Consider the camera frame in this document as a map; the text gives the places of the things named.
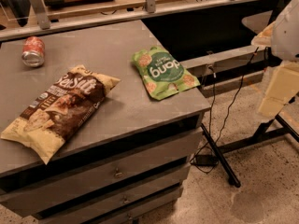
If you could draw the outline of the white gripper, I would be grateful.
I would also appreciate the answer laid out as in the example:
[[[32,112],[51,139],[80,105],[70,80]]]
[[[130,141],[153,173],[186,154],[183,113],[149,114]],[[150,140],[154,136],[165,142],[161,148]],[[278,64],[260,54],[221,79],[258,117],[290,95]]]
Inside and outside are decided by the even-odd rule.
[[[291,2],[251,40],[253,46],[270,47],[281,64],[271,70],[257,113],[273,119],[299,92],[299,0]]]

